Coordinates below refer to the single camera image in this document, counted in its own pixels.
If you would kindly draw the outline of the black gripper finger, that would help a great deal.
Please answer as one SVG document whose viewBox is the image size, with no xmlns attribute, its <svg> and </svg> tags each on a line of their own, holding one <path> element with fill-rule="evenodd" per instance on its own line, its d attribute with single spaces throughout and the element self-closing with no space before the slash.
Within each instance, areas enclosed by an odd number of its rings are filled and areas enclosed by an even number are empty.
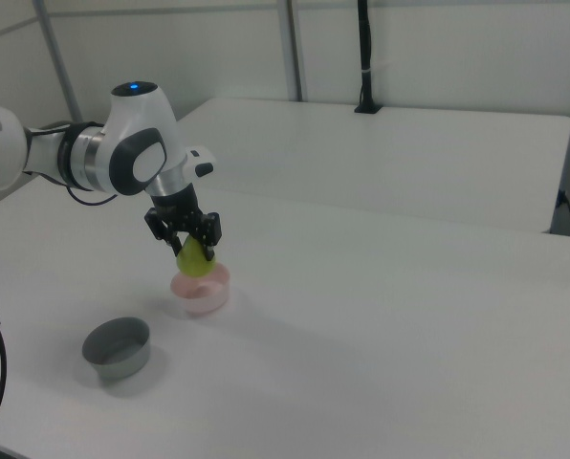
<svg viewBox="0 0 570 459">
<path fill-rule="evenodd" d="M 177 256 L 182 249 L 177 231 L 160 218 L 155 208 L 150 208 L 147 211 L 144 221 L 154 238 L 158 241 L 164 241 L 172 249 L 174 256 Z"/>
<path fill-rule="evenodd" d="M 214 248 L 222 237 L 221 219 L 217 212 L 201 214 L 194 224 L 192 237 L 200 244 L 207 261 L 213 261 Z"/>
</svg>

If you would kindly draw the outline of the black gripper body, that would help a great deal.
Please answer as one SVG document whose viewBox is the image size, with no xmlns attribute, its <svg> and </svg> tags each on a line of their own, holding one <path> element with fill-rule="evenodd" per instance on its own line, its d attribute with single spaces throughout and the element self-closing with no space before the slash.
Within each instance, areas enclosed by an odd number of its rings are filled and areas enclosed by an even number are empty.
<svg viewBox="0 0 570 459">
<path fill-rule="evenodd" d="M 151 201 L 160 218 L 176 231 L 192 234 L 194 224 L 203 214 L 193 186 L 186 186 L 169 196 L 152 196 Z"/>
</svg>

